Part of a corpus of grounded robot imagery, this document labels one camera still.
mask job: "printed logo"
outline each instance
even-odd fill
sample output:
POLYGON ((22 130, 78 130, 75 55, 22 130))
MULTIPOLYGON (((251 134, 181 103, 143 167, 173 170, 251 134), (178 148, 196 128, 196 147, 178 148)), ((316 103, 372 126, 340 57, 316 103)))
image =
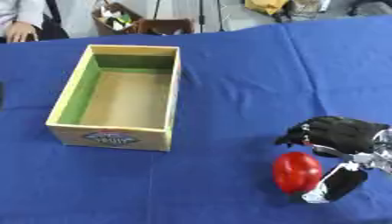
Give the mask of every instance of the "printed logo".
POLYGON ((114 132, 95 132, 87 134, 84 137, 97 143, 107 144, 111 146, 121 146, 138 141, 136 138, 127 134, 114 132))

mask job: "blue fabric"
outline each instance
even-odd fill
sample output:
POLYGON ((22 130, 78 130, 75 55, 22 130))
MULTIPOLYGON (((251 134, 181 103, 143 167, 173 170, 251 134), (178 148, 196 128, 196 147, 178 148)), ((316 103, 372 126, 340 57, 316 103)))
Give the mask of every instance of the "blue fabric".
MULTIPOLYGON (((276 136, 311 116, 392 123, 392 17, 1 45, 2 223, 389 223, 392 180, 326 205, 288 202, 276 136), (45 120, 88 44, 180 46, 172 151, 63 146, 45 120)), ((325 171, 339 161, 321 158, 325 171)))

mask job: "cardboard box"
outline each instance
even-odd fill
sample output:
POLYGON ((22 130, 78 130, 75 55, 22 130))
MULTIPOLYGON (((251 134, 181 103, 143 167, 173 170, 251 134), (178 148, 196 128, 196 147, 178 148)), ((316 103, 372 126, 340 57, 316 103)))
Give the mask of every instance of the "cardboard box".
POLYGON ((168 151, 179 49, 89 45, 46 125, 63 144, 168 151))
MULTIPOLYGON (((128 9, 124 5, 120 3, 111 3, 106 6, 110 11, 115 12, 115 11, 123 11, 127 13, 132 21, 136 22, 137 20, 141 19, 142 16, 134 12, 133 10, 128 9)), ((102 15, 101 15, 101 9, 94 10, 92 12, 93 20, 95 21, 98 33, 100 36, 107 36, 107 35, 119 35, 119 34, 127 34, 127 33, 137 33, 137 29, 134 26, 125 28, 121 31, 115 31, 113 30, 112 27, 109 25, 105 24, 102 21, 102 15)))

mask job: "person's arm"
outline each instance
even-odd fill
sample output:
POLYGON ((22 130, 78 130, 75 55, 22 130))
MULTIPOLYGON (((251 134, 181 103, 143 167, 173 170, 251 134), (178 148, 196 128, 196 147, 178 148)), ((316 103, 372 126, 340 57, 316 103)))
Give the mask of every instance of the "person's arm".
POLYGON ((41 28, 44 19, 45 0, 19 0, 17 21, 41 28))
POLYGON ((38 40, 34 26, 41 28, 44 8, 45 0, 19 0, 17 21, 6 30, 7 42, 25 42, 29 34, 38 40))

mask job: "sleeve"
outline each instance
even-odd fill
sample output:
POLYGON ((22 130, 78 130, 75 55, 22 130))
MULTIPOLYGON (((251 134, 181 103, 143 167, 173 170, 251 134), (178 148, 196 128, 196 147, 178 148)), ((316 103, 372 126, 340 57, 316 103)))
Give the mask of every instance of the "sleeve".
POLYGON ((17 21, 26 22, 42 28, 45 0, 19 0, 17 21))

